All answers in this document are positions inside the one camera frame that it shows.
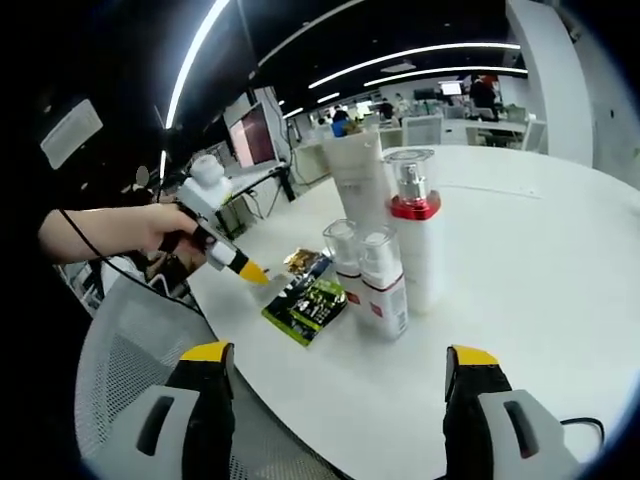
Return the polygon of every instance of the white round table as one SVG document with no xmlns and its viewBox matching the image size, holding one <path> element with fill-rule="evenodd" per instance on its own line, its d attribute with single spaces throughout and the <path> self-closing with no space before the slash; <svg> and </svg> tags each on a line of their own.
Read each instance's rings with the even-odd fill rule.
<svg viewBox="0 0 640 480">
<path fill-rule="evenodd" d="M 430 176 L 446 215 L 449 288 L 397 342 L 364 335 L 347 309 L 304 348 L 260 314 L 274 292 L 209 266 L 190 279 L 256 393 L 355 479 L 445 473 L 445 358 L 453 343 L 491 352 L 514 389 L 528 390 L 558 419 L 600 418 L 609 437 L 638 380 L 640 192 L 542 155 L 435 150 Z M 322 249 L 322 230 L 343 215 L 328 180 L 236 243 L 281 271 L 295 248 Z M 597 449 L 588 429 L 571 440 L 579 460 Z"/>
</svg>

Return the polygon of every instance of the pink label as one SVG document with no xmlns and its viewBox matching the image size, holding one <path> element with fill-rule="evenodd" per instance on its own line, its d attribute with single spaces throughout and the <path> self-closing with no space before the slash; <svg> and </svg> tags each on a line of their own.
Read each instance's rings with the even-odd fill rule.
<svg viewBox="0 0 640 480">
<path fill-rule="evenodd" d="M 347 292 L 346 290 L 344 291 L 344 293 L 347 295 L 347 300 L 349 300 L 351 303 L 355 303 L 356 305 L 360 305 L 360 299 L 355 293 Z"/>
<path fill-rule="evenodd" d="M 375 313 L 376 315 L 378 315 L 380 318 L 382 318 L 382 309 L 379 306 L 374 305 L 371 302 L 369 302 L 369 305 L 371 305 L 371 311 L 373 313 Z"/>
</svg>

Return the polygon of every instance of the monitor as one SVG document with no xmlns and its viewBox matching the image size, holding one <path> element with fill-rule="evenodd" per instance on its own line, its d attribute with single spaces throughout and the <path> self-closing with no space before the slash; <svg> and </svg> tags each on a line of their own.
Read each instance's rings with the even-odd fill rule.
<svg viewBox="0 0 640 480">
<path fill-rule="evenodd" d="M 443 95 L 462 95 L 460 82 L 440 82 Z"/>
<path fill-rule="evenodd" d="M 436 92 L 433 88 L 423 88 L 413 91 L 413 98 L 416 100 L 435 100 Z"/>
<path fill-rule="evenodd" d="M 261 103 L 254 105 L 240 120 L 234 123 L 229 129 L 229 133 L 236 158 L 242 168 L 276 160 L 267 119 Z"/>
</svg>

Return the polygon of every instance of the red label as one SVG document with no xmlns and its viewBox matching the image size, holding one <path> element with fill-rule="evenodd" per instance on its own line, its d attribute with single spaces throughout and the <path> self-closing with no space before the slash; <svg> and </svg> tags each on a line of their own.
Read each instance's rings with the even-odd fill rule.
<svg viewBox="0 0 640 480">
<path fill-rule="evenodd" d="M 431 190 L 427 198 L 418 199 L 417 201 L 407 204 L 400 200 L 397 195 L 391 199 L 389 208 L 391 215 L 396 218 L 405 218 L 407 220 L 429 220 L 433 217 L 442 205 L 440 194 L 436 190 Z"/>
<path fill-rule="evenodd" d="M 360 305 L 360 299 L 355 293 L 347 292 L 346 290 L 344 291 L 344 293 L 347 294 L 347 300 L 349 300 L 351 303 L 355 303 L 356 305 Z"/>
<path fill-rule="evenodd" d="M 380 318 L 382 318 L 382 309 L 379 306 L 374 305 L 371 302 L 369 302 L 369 305 L 371 305 L 371 311 L 373 313 L 375 313 L 376 315 L 378 315 Z"/>
</svg>

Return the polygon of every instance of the yellow tape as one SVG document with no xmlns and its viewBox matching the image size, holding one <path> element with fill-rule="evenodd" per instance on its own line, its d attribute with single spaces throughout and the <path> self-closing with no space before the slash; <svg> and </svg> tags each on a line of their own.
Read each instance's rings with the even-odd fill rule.
<svg viewBox="0 0 640 480">
<path fill-rule="evenodd" d="M 180 360 L 190 360 L 192 362 L 221 362 L 224 349 L 227 345 L 229 345 L 229 342 L 226 341 L 198 345 L 183 353 Z"/>
<path fill-rule="evenodd" d="M 498 360 L 490 353 L 463 345 L 452 345 L 458 356 L 458 365 L 498 365 Z"/>
</svg>

